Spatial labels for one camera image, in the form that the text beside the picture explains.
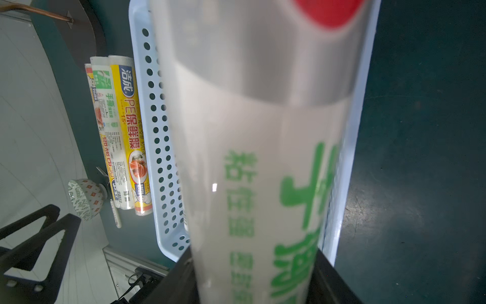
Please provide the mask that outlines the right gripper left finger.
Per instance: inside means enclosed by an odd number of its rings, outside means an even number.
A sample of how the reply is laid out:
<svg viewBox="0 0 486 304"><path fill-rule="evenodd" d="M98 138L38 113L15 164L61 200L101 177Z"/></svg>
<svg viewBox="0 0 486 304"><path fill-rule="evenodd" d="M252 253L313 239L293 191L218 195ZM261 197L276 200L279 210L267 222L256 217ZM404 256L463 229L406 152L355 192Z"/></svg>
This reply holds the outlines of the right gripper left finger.
<svg viewBox="0 0 486 304"><path fill-rule="evenodd" d="M191 247L186 249L174 268L141 303L199 303Z"/></svg>

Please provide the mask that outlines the light blue plastic basket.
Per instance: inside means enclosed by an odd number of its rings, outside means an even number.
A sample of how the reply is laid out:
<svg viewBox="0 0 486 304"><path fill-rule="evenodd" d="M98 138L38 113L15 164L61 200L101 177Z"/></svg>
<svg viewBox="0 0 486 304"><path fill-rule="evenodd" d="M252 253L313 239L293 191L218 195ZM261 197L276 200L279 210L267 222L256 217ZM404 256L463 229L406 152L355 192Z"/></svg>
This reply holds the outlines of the light blue plastic basket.
<svg viewBox="0 0 486 304"><path fill-rule="evenodd" d="M370 20L359 61L354 96L337 165L337 175L324 233L319 242L321 251L331 264L335 263L337 257L380 5L380 1L371 2ZM167 122L163 120L165 112L162 108L166 105L167 100L163 95L163 86L159 82L158 53L148 1L130 2L129 23L137 71L146 156L151 166L148 175L152 187L151 199L157 243L164 256L177 262L188 247L189 237L183 226L182 201L176 198L174 199L175 206L171 206L171 199L168 197L169 183L176 182L175 157L172 153L171 134Z"/></svg>

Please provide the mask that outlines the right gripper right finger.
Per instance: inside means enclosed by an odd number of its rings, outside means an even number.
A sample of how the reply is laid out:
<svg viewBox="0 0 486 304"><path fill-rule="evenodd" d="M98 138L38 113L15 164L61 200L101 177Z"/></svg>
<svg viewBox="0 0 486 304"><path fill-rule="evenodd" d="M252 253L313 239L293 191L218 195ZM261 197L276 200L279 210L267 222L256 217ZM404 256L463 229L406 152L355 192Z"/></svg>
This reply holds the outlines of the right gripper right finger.
<svg viewBox="0 0 486 304"><path fill-rule="evenodd" d="M321 250L317 251L311 274L308 304L363 304L342 277L327 260Z"/></svg>

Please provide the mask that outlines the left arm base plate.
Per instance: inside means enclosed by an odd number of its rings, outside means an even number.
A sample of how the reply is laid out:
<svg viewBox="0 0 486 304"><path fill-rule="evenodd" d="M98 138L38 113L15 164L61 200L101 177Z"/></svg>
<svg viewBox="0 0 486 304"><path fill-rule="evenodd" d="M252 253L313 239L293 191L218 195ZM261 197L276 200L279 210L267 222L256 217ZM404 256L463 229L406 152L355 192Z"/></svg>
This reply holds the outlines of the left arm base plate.
<svg viewBox="0 0 486 304"><path fill-rule="evenodd" d="M127 278L129 287L112 303L142 303L167 276L167 271L160 272L137 267L135 272Z"/></svg>

